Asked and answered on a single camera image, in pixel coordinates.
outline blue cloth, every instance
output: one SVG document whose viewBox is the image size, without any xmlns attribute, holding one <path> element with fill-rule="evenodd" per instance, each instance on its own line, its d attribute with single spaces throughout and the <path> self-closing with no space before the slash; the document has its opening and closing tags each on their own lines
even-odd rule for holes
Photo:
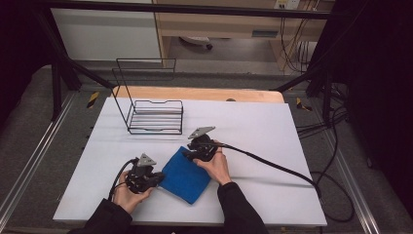
<svg viewBox="0 0 413 234">
<path fill-rule="evenodd" d="M 189 204 L 194 204 L 206 189 L 210 177 L 207 171 L 182 154 L 186 150 L 181 146 L 169 159 L 162 169 L 165 178 L 159 185 Z"/>
</svg>

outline black wire rack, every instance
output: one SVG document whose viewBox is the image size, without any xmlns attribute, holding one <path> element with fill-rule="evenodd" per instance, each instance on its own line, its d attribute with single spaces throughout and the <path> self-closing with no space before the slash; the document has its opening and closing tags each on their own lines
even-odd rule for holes
<svg viewBox="0 0 413 234">
<path fill-rule="evenodd" d="M 112 95 L 132 135 L 182 135 L 181 100 L 145 100 L 131 96 L 129 86 L 144 81 L 170 81 L 175 70 L 174 58 L 118 58 L 112 69 L 118 87 Z M 121 103 L 119 93 L 127 92 L 130 104 Z"/>
</svg>

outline hand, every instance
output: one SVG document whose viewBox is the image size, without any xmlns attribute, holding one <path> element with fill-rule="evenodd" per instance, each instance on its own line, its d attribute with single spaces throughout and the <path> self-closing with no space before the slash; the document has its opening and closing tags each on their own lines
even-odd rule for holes
<svg viewBox="0 0 413 234">
<path fill-rule="evenodd" d="M 122 172 L 121 176 L 119 177 L 120 185 L 118 185 L 118 187 L 116 187 L 115 189 L 113 203 L 121 206 L 127 213 L 131 214 L 136 208 L 137 204 L 141 203 L 143 200 L 149 197 L 154 188 L 151 187 L 145 192 L 139 194 L 132 193 L 125 184 L 128 172 L 129 171 Z"/>
<path fill-rule="evenodd" d="M 218 147 L 215 155 L 213 155 L 213 158 L 209 162 L 204 162 L 199 159 L 194 159 L 193 161 L 197 164 L 198 167 L 205 169 L 209 176 L 219 184 L 224 185 L 228 182 L 231 182 L 227 158 L 222 153 L 222 147 Z"/>
</svg>

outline person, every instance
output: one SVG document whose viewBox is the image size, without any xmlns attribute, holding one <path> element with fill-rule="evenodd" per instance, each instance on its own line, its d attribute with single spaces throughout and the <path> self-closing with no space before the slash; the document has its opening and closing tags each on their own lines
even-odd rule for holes
<svg viewBox="0 0 413 234">
<path fill-rule="evenodd" d="M 219 183 L 218 200 L 225 217 L 223 233 L 268 233 L 260 215 L 247 201 L 239 186 L 231 180 L 228 162 L 221 147 L 218 147 L 209 162 L 194 159 L 194 163 L 204 168 L 209 176 Z M 154 188 L 149 188 L 140 194 L 132 193 L 124 184 L 127 174 L 128 172 L 121 174 L 119 178 L 120 185 L 115 190 L 113 202 L 103 199 L 85 226 L 80 229 L 73 229 L 68 234 L 146 234 L 142 233 L 143 231 L 139 232 L 139 228 L 131 228 L 131 213 L 139 203 L 150 196 Z"/>
</svg>

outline black sleeve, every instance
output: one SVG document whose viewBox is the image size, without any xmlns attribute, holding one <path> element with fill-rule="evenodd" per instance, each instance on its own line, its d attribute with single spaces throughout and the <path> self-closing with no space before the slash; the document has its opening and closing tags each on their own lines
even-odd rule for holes
<svg viewBox="0 0 413 234">
<path fill-rule="evenodd" d="M 219 186 L 218 199 L 225 216 L 226 233 L 268 234 L 260 215 L 246 200 L 245 195 L 235 182 Z"/>
<path fill-rule="evenodd" d="M 68 234 L 122 234 L 131 225 L 131 215 L 120 206 L 103 199 L 84 228 L 74 229 Z"/>
</svg>

